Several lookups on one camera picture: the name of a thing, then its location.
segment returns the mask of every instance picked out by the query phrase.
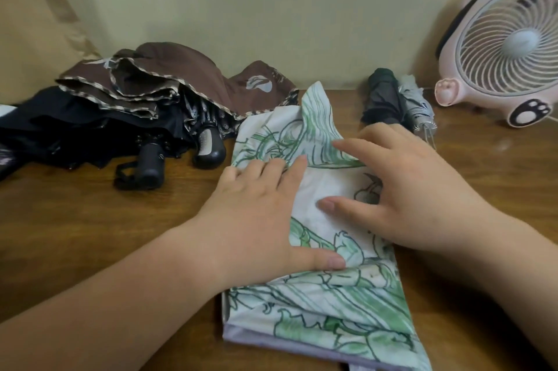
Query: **brown paper bag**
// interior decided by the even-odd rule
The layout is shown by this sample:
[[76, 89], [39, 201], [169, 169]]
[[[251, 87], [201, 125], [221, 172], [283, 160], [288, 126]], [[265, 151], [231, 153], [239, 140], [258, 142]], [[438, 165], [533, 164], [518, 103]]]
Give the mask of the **brown paper bag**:
[[76, 62], [100, 58], [67, 0], [0, 6], [0, 104], [31, 98]]

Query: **printed fabric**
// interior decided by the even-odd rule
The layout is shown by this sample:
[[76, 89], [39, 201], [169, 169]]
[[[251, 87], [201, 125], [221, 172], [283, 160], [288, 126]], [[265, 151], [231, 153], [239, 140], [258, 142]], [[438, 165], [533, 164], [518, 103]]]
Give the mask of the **printed fabric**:
[[306, 272], [223, 294], [224, 338], [342, 361], [362, 369], [428, 371], [405, 301], [393, 247], [380, 237], [316, 208], [328, 195], [368, 203], [380, 198], [381, 181], [355, 158], [331, 146], [341, 138], [329, 100], [317, 82], [302, 106], [278, 107], [241, 125], [233, 165], [255, 158], [307, 155], [289, 241], [325, 248], [345, 258], [347, 269]]

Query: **electric fan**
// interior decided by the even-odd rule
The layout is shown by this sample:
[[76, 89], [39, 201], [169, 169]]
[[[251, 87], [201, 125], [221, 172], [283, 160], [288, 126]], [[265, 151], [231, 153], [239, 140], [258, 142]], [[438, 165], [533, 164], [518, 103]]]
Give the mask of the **electric fan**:
[[464, 0], [436, 56], [440, 105], [467, 101], [530, 126], [558, 101], [558, 0]]

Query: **wooden table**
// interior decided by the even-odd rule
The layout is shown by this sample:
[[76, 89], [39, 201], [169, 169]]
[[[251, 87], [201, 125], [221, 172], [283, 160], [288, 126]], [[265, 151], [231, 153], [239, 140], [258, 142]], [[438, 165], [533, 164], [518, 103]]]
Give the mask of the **wooden table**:
[[[329, 91], [342, 135], [355, 135], [356, 92]], [[558, 123], [515, 130], [471, 107], [436, 109], [436, 144], [488, 201], [558, 242]], [[232, 150], [233, 143], [227, 147]], [[166, 183], [151, 192], [112, 187], [115, 164], [75, 171], [28, 164], [0, 182], [0, 321], [118, 261], [192, 217], [220, 170], [191, 155], [168, 160]], [[397, 249], [417, 332], [436, 371], [550, 369], [490, 300], [431, 273]], [[146, 370], [327, 371], [340, 364], [221, 339], [220, 303], [208, 302], [147, 363]]]

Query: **fingernail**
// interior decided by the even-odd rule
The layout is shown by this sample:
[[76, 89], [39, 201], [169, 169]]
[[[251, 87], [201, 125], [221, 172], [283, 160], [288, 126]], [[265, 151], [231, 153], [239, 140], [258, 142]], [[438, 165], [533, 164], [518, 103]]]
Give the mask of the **fingernail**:
[[329, 199], [320, 199], [317, 202], [317, 207], [323, 212], [333, 213], [335, 211], [335, 204]]
[[328, 258], [328, 269], [345, 269], [345, 260], [340, 255], [332, 255]]

